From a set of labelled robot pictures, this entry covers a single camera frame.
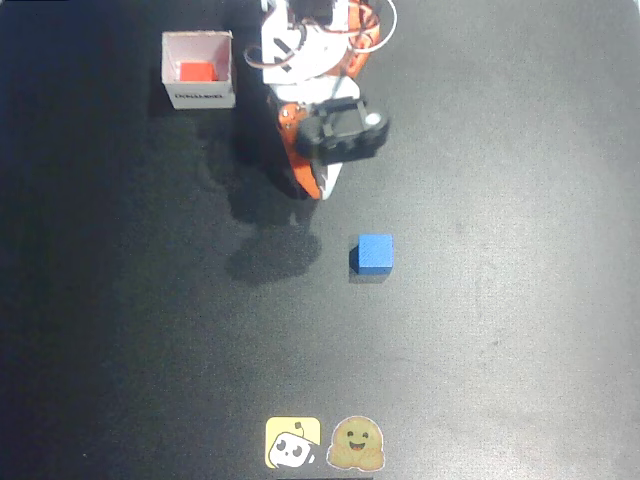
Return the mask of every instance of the white box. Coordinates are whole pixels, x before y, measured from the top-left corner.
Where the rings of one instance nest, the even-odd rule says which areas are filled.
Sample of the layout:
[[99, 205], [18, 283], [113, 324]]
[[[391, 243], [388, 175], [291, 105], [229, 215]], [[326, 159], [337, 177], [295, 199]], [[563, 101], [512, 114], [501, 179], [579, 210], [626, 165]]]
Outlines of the white box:
[[[162, 83], [173, 108], [233, 108], [236, 95], [231, 59], [231, 32], [164, 32]], [[218, 81], [181, 82], [182, 62], [212, 63]]]

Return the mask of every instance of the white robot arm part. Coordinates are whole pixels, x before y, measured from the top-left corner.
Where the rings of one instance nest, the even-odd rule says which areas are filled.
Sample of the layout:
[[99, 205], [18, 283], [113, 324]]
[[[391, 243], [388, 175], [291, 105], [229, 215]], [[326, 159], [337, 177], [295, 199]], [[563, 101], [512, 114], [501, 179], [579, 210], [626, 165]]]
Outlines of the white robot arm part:
[[312, 198], [329, 198], [343, 161], [371, 156], [386, 140], [386, 117], [367, 111], [353, 78], [395, 32], [387, 1], [394, 20], [380, 41], [368, 0], [261, 0], [261, 45], [245, 60], [263, 71], [294, 175]]

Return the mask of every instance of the yellow robot logo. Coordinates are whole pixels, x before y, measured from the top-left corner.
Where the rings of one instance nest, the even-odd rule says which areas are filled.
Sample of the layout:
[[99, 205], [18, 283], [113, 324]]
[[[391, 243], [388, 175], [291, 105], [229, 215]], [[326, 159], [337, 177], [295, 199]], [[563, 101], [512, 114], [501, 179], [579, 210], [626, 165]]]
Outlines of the yellow robot logo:
[[300, 468], [316, 461], [320, 422], [312, 417], [272, 417], [267, 421], [264, 461], [269, 468]]

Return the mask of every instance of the logo sticker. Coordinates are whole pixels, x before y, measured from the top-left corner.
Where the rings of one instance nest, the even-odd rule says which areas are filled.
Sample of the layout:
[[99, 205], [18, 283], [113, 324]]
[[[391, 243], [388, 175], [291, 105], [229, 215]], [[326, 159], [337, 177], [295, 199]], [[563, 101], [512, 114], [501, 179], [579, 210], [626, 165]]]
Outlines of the logo sticker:
[[367, 417], [349, 417], [340, 422], [331, 438], [327, 462], [340, 470], [357, 468], [375, 472], [384, 468], [382, 431]]
[[299, 468], [316, 460], [320, 422], [312, 417], [272, 417], [267, 421], [264, 461], [269, 468]]

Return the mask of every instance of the black table surface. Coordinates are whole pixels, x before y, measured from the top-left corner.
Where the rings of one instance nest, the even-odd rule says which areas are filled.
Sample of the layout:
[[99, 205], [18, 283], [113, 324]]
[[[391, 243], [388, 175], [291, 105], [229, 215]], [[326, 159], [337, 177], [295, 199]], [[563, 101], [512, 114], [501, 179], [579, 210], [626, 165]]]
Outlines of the black table surface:
[[321, 203], [241, 65], [236, 111], [166, 105], [161, 32], [240, 48], [258, 4], [0, 7], [0, 477], [366, 477], [264, 452], [365, 415], [376, 479], [640, 478], [634, 3], [398, 0], [358, 79], [389, 141]]

